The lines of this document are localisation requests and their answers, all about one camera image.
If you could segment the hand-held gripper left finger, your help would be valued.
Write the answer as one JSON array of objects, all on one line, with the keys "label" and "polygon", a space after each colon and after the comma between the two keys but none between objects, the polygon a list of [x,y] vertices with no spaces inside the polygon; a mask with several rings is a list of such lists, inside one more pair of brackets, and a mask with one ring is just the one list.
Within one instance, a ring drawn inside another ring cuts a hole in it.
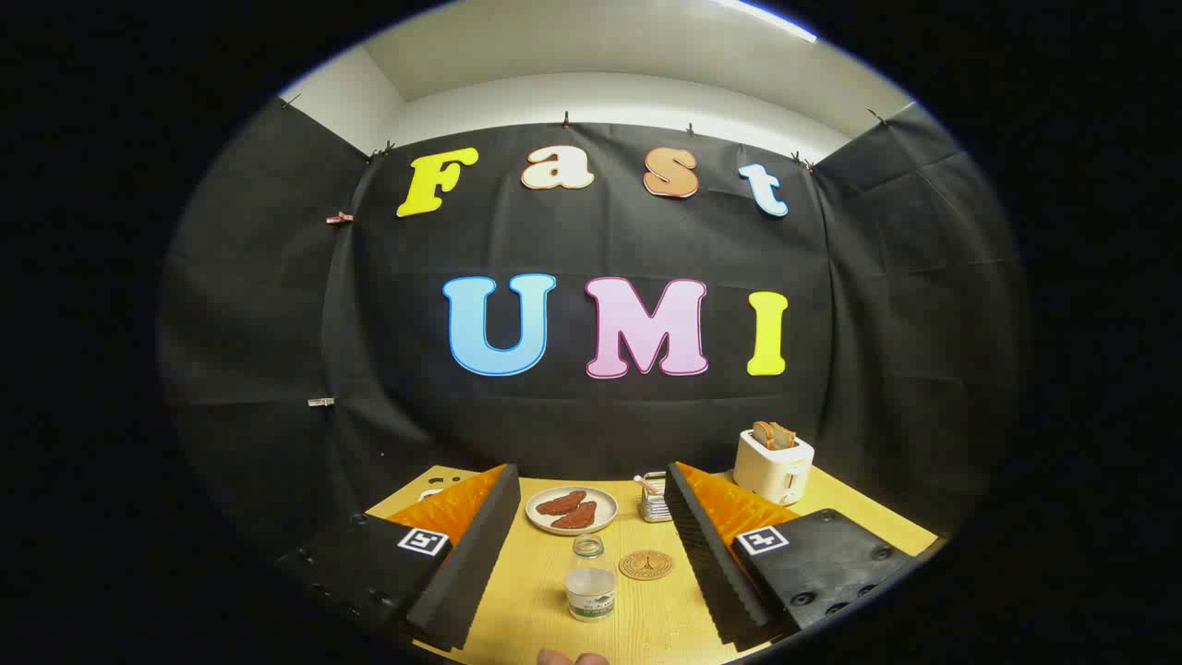
[{"label": "hand-held gripper left finger", "polygon": [[277,567],[368,632],[461,648],[520,500],[518,467],[493,467],[388,516],[353,514]]}]

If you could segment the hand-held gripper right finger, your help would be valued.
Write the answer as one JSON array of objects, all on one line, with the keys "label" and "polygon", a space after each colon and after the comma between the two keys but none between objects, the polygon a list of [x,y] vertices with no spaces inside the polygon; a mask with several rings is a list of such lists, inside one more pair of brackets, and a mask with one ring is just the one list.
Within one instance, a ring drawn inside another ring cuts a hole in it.
[{"label": "hand-held gripper right finger", "polygon": [[664,501],[720,640],[740,651],[816,633],[920,563],[842,511],[798,516],[681,462]]}]

